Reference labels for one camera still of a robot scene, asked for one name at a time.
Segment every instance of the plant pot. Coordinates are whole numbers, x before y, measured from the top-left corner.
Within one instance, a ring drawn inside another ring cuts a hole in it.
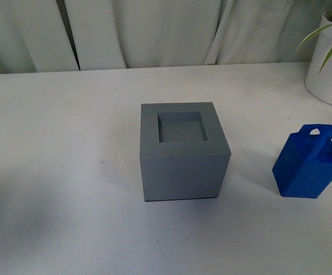
[[[331,24],[331,22],[332,11],[324,12],[321,26]],[[305,85],[312,95],[332,105],[332,56],[320,72],[322,61],[331,46],[332,26],[322,31],[319,35]]]

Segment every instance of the white curtain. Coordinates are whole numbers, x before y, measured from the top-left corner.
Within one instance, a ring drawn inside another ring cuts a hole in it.
[[[0,0],[0,73],[308,61],[330,0]]]

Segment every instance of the cube top face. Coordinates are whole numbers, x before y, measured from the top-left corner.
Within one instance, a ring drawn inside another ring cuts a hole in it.
[[[213,103],[142,104],[140,157],[230,155]]]

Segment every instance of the gray cube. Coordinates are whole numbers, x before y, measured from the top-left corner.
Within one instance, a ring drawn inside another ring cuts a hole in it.
[[[144,200],[215,198],[231,151],[213,103],[142,104]]]

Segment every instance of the white tabletop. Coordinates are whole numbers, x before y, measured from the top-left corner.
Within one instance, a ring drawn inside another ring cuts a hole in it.
[[[0,75],[0,274],[332,274],[332,182],[283,198],[290,133],[332,124],[307,63]],[[212,101],[216,199],[144,202],[140,104]]]

